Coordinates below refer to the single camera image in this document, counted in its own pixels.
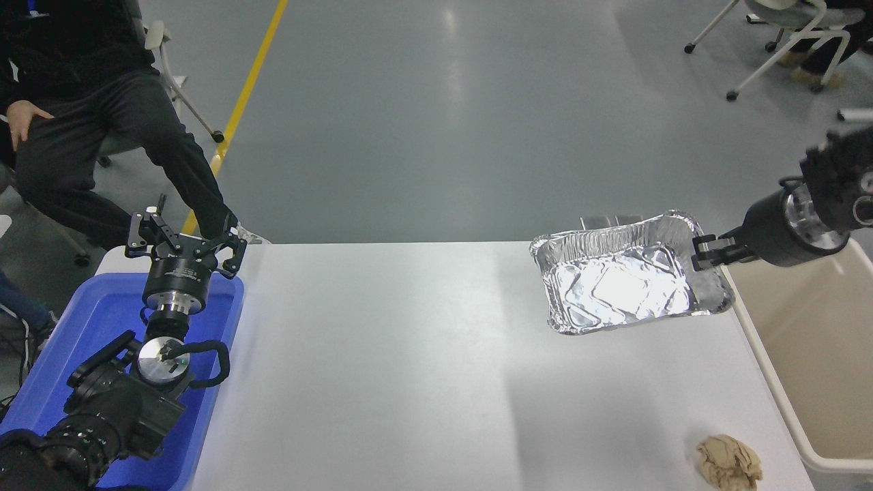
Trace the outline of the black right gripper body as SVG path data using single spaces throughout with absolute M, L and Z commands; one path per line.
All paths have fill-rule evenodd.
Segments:
M 792 267 L 833 254 L 833 231 L 816 212 L 806 187 L 783 188 L 748 211 L 740 242 L 761 260 Z

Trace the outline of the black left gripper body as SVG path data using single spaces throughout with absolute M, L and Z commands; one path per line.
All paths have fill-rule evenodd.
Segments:
M 212 273 L 218 267 L 215 255 L 209 254 L 205 258 L 162 256 L 153 250 L 149 260 L 151 265 L 143 291 L 144 304 L 160 304 L 160 295 L 174 291 L 193 298 L 196 304 L 206 304 Z

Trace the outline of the person's right hand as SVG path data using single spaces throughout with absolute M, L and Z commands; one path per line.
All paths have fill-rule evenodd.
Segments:
M 10 128 L 10 142 L 12 143 L 13 151 L 18 151 L 20 143 L 26 142 L 30 134 L 31 122 L 35 118 L 44 120 L 52 120 L 53 115 L 38 108 L 34 103 L 28 100 L 19 100 L 8 106 L 5 112 L 6 120 Z

